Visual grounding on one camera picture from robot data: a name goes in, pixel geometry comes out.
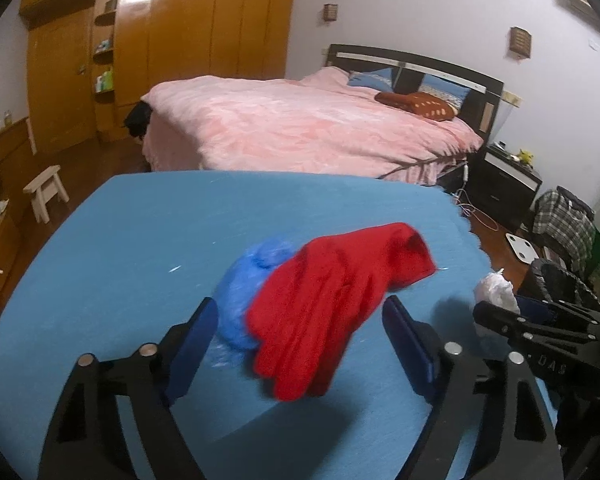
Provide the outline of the yellow plush toy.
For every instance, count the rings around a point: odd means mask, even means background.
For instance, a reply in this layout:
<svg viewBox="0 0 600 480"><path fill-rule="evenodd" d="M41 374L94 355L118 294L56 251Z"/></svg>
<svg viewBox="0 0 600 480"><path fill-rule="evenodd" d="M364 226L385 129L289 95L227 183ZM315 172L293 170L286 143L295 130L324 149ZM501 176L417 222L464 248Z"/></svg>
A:
<svg viewBox="0 0 600 480"><path fill-rule="evenodd" d="M519 161L526 166L531 167L533 164L533 159L534 159L534 155L526 150L523 150L522 148L519 150L517 157L519 159Z"/></svg>

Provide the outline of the blue table cloth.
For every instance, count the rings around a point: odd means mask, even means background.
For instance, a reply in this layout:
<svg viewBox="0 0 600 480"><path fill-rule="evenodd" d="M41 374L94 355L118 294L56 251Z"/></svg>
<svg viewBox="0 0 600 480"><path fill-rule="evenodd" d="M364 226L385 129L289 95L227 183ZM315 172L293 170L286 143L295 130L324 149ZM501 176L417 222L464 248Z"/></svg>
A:
<svg viewBox="0 0 600 480"><path fill-rule="evenodd" d="M0 317L0 451L38 474L62 388L80 356L125 358L187 321L223 274L266 240L389 223L412 226L434 275L399 292L407 312L468 356L510 361L481 341L472 308L489 257L438 188L316 174L185 171L115 177L41 249ZM276 401L243 362L211 347L172 413L209 479L393 479L430 414L379 314L353 335L328 393Z"/></svg>

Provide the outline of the wall lamp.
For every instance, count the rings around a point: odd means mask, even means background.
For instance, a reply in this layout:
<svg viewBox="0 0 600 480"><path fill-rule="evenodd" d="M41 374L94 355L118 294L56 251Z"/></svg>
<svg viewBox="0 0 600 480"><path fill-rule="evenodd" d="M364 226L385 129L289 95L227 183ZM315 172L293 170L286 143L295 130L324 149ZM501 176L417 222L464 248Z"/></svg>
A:
<svg viewBox="0 0 600 480"><path fill-rule="evenodd" d="M531 58L532 36L528 30L514 26L509 29L508 50L518 58Z"/></svg>
<svg viewBox="0 0 600 480"><path fill-rule="evenodd" d="M323 6L322 20L324 23L336 22L338 18L338 4L325 3Z"/></svg>

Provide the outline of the blue pillow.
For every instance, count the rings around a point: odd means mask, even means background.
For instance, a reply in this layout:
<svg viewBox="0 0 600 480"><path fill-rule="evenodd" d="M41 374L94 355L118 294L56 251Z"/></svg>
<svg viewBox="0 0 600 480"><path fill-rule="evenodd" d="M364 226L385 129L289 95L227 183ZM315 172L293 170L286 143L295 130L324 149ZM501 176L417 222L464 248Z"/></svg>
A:
<svg viewBox="0 0 600 480"><path fill-rule="evenodd" d="M462 108L470 89L438 76L425 75L418 87L418 91L435 96L458 112Z"/></svg>
<svg viewBox="0 0 600 480"><path fill-rule="evenodd" d="M353 72L349 77L348 86L370 88L379 92L393 92L392 75L391 67L371 72Z"/></svg>

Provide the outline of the white tissue small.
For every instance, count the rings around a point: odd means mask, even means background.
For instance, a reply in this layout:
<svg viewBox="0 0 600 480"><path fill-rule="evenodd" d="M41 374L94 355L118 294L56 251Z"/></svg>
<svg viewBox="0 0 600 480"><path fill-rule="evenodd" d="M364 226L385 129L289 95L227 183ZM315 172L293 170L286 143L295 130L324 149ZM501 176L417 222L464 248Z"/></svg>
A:
<svg viewBox="0 0 600 480"><path fill-rule="evenodd" d="M520 309L514 294L514 285L506 280L504 270L490 272L478 283L474 289L475 302L487 302L495 307L520 315Z"/></svg>

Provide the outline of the wall lamp right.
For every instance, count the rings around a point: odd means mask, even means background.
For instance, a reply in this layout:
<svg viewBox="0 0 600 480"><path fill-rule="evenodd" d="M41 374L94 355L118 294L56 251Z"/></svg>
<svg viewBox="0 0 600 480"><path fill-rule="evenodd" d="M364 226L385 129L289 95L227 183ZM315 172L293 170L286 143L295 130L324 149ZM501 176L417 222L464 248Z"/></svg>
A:
<svg viewBox="0 0 600 480"><path fill-rule="evenodd" d="M514 26L509 29L508 50L518 58L531 58L532 36L528 30Z"/></svg>

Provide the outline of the wooden desk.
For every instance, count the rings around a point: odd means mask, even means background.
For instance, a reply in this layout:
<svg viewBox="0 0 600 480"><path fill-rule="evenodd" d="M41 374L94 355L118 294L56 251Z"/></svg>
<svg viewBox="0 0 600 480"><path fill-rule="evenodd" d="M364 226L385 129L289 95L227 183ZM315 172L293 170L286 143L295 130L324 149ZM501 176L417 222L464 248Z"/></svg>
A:
<svg viewBox="0 0 600 480"><path fill-rule="evenodd" d="M3 290L21 244L18 226L28 206L23 188L36 173L36 168L29 121L23 118L0 131L0 201L7 203L0 214L0 313Z"/></svg>

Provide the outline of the brown dotted pillow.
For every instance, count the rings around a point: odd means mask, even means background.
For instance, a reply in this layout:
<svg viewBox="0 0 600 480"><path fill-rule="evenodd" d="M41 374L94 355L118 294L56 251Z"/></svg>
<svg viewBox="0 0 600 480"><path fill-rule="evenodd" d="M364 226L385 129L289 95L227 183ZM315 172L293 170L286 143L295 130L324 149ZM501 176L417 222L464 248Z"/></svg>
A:
<svg viewBox="0 0 600 480"><path fill-rule="evenodd" d="M445 122L456 117L456 110L447 102L426 92L401 94L378 92L375 100L397 110L411 113L435 122Z"/></svg>

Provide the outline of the blue plastic bag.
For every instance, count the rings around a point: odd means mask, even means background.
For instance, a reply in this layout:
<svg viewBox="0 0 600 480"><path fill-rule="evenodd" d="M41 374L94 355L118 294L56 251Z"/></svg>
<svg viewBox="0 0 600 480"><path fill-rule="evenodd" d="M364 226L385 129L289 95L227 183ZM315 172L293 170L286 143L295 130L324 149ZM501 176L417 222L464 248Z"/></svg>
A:
<svg viewBox="0 0 600 480"><path fill-rule="evenodd" d="M207 358L213 367L242 364L257 350L247 312L268 277L295 253L293 244L269 238L247 248L226 270L212 294L219 317Z"/></svg>

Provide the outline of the black nightstand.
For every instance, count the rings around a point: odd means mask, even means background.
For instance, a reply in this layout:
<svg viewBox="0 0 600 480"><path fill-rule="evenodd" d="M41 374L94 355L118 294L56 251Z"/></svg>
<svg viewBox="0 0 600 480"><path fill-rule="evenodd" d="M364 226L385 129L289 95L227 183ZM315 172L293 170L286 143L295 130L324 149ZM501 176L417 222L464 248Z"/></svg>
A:
<svg viewBox="0 0 600 480"><path fill-rule="evenodd" d="M471 203L509 231L528 216L543 181L512 154L490 144L469 169L466 191Z"/></svg>

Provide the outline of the blue pillow right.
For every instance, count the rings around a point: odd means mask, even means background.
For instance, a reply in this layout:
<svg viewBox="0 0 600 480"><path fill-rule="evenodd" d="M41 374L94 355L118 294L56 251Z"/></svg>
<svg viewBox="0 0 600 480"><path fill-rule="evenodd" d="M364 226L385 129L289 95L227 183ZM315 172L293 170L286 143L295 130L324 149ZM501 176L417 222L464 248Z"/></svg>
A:
<svg viewBox="0 0 600 480"><path fill-rule="evenodd" d="M458 112L462 108L470 89L438 76L425 75L418 87L418 91L435 96Z"/></svg>

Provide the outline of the wooden wardrobe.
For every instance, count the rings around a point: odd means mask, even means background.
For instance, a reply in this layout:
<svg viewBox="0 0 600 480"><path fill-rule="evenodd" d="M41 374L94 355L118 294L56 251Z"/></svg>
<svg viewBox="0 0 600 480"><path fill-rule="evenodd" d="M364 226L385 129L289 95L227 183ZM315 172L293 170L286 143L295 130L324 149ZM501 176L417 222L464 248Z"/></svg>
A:
<svg viewBox="0 0 600 480"><path fill-rule="evenodd" d="M36 148L122 136L160 82L271 79L286 70L292 0L21 0Z"/></svg>

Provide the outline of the white bathroom scale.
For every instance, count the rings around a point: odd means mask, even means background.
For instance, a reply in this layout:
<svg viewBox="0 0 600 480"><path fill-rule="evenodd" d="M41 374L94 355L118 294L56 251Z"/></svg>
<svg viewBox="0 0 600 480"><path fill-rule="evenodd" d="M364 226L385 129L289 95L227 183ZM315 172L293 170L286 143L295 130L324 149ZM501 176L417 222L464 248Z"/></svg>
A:
<svg viewBox="0 0 600 480"><path fill-rule="evenodd" d="M531 264L535 259L539 258L539 255L535 251L533 245L525 238L519 237L512 233L506 233L505 238L510 248L512 248L514 255L520 262L524 264Z"/></svg>

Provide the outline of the red knitted glove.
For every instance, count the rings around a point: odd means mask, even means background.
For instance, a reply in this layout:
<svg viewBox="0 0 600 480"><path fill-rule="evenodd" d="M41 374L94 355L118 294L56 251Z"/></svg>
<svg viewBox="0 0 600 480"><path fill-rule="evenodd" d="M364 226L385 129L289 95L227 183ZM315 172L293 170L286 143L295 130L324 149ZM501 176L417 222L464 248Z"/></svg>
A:
<svg viewBox="0 0 600 480"><path fill-rule="evenodd" d="M390 223L317 237L279 266L246 313L253 370L283 402L325 394L354 332L387 292L437 267L422 236Z"/></svg>

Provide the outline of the bed with pink duvet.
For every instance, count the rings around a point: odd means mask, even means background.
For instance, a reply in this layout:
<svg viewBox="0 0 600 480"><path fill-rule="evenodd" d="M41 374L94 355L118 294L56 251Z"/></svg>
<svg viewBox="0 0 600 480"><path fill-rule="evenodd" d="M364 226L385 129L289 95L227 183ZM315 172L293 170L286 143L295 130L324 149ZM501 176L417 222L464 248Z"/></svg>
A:
<svg viewBox="0 0 600 480"><path fill-rule="evenodd" d="M435 122L349 87L353 72L391 67L393 92L425 75L470 89L456 117ZM501 81L464 66L378 47L332 44L301 79L198 76L162 82L124 120L155 171L344 174L420 185L456 182L486 146Z"/></svg>

